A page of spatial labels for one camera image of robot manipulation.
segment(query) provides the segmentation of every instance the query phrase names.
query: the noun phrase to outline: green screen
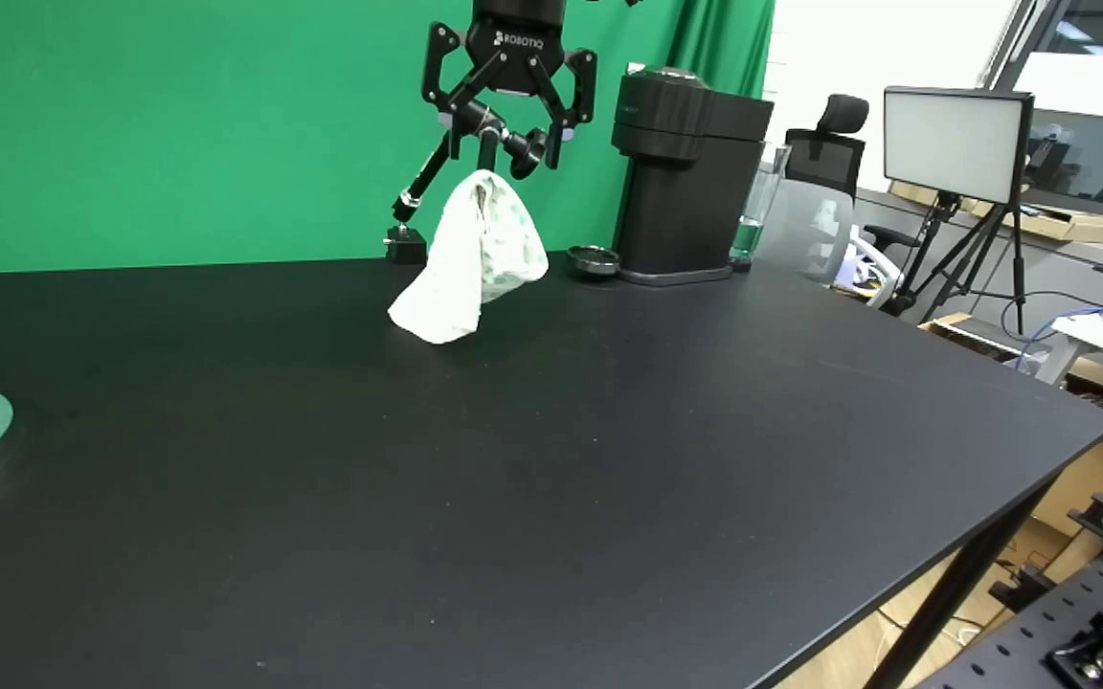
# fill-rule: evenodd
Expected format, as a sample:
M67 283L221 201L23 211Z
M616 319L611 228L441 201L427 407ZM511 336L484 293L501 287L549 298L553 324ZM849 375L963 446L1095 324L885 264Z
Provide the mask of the green screen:
M706 3L566 0L565 46L597 49L603 84L565 167L518 185L549 247L611 239L616 84L672 57L687 9ZM380 257L441 139L419 97L435 20L463 29L472 0L0 0L0 273ZM487 100L546 126L529 100ZM472 167L474 142L419 228Z

